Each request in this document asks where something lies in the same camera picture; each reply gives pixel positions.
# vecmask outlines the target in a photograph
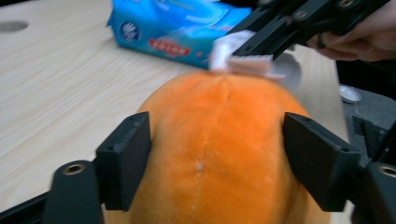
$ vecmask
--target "orange plush toy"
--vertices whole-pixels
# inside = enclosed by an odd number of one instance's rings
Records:
[[[148,165],[130,211],[109,223],[329,223],[289,167],[284,114],[307,114],[277,84],[199,71],[139,111],[150,115]]]

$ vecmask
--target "wooden table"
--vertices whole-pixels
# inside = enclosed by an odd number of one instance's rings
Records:
[[[0,7],[0,211],[47,191],[61,165],[99,144],[165,81],[198,68],[119,48],[110,0],[40,0]],[[294,52],[295,92],[312,118],[347,139],[334,63]]]

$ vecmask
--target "wet wipes package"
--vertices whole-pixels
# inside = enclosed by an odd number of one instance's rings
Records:
[[[215,0],[113,0],[108,25],[122,47],[207,68],[213,41],[250,12]]]

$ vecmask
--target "human hand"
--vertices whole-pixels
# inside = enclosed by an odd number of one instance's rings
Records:
[[[377,62],[396,60],[396,0],[390,0],[359,23],[350,33],[337,36],[330,32],[312,37],[307,45],[335,60]]]

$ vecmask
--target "white tissue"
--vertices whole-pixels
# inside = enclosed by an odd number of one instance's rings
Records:
[[[254,32],[241,31],[226,35],[214,41],[209,58],[209,70],[217,73],[251,74],[271,78],[274,81],[286,75],[270,74],[272,55],[233,56],[233,53],[247,42]]]

